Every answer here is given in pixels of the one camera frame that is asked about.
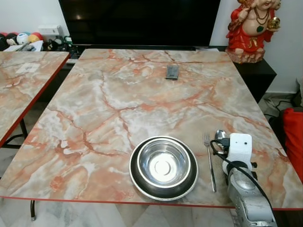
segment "television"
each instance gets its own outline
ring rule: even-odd
[[[59,0],[74,44],[208,46],[220,0]]]

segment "marble table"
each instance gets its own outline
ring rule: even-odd
[[[179,79],[166,80],[167,65]],[[0,180],[9,198],[160,203],[131,182],[133,148],[157,135],[194,152],[194,190],[166,205],[231,207],[222,162],[212,192],[202,135],[249,133],[258,181],[276,209],[301,209],[303,186],[257,103],[224,52],[86,50]]]
[[[0,147],[68,56],[68,52],[0,52]]]

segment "fork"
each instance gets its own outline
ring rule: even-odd
[[[204,145],[207,147],[207,152],[208,152],[208,163],[209,163],[210,179],[212,181],[213,192],[216,192],[217,191],[216,181],[214,180],[214,169],[213,169],[212,157],[211,157],[210,150],[209,150],[209,146],[210,146],[209,132],[207,132],[207,131],[204,132],[203,141],[204,141]]]

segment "pink marble pattern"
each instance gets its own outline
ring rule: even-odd
[[[179,79],[166,80],[166,66]],[[195,153],[194,190],[171,204],[232,206],[222,162],[212,192],[202,135],[249,133],[258,179],[274,208],[302,208],[303,186],[224,52],[86,50],[0,180],[0,195],[65,201],[155,203],[129,176],[142,140],[173,136]]]
[[[67,52],[0,52],[0,147],[68,55]]]

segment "stainless steel bowl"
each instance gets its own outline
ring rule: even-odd
[[[198,164],[192,151],[168,136],[148,138],[133,151],[130,175],[144,195],[160,201],[177,200],[188,194],[198,179]]]

